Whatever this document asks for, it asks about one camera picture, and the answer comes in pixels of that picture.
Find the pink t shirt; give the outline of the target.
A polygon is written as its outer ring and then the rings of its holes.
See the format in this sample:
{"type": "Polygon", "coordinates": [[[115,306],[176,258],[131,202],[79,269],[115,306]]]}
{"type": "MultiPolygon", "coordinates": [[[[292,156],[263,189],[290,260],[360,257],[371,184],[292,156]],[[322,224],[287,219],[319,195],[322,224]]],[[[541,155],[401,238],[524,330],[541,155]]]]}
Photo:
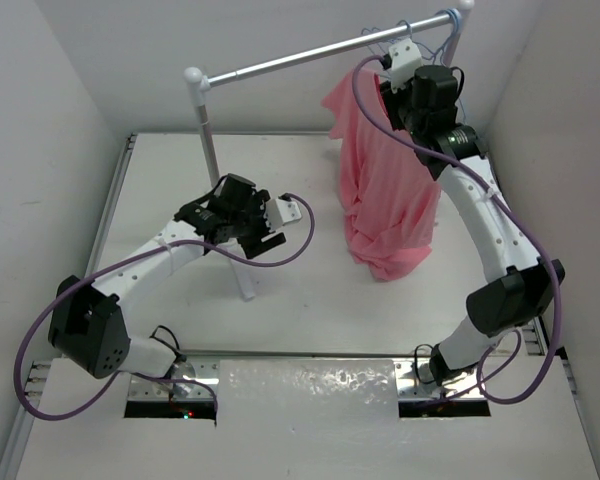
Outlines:
{"type": "Polygon", "coordinates": [[[410,274],[432,252],[441,190],[410,148],[364,117],[347,74],[321,102],[341,142],[338,193],[344,235],[357,263],[379,281],[410,274]]]}

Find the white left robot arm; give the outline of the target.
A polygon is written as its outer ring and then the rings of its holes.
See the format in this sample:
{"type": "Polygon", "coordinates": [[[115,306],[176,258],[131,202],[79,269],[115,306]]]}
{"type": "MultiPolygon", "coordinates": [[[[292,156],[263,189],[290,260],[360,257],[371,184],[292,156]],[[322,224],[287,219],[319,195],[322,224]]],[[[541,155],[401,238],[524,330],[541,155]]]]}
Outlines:
{"type": "Polygon", "coordinates": [[[289,196],[273,198],[243,177],[225,175],[210,192],[183,205],[121,266],[92,280],[66,278],[57,291],[48,340],[96,379],[116,371],[162,378],[177,355],[156,340],[128,333],[133,306],[214,246],[237,242],[253,259],[284,244],[282,227],[301,217],[289,196]]]}

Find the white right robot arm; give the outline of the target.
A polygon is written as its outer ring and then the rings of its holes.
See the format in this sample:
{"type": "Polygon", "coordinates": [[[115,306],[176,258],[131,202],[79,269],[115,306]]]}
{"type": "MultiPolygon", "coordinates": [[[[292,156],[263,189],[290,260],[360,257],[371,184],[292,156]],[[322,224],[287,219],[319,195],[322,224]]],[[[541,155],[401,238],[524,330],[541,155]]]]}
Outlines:
{"type": "Polygon", "coordinates": [[[514,328],[543,314],[554,298],[551,282],[562,281],[565,271],[559,260],[546,262],[508,216],[483,141],[458,121],[456,102],[464,86],[460,69],[385,69],[389,78],[379,91],[390,125],[410,134],[418,160],[455,205],[486,279],[467,297],[460,325],[432,350],[427,378],[442,385],[473,369],[514,328]]]}

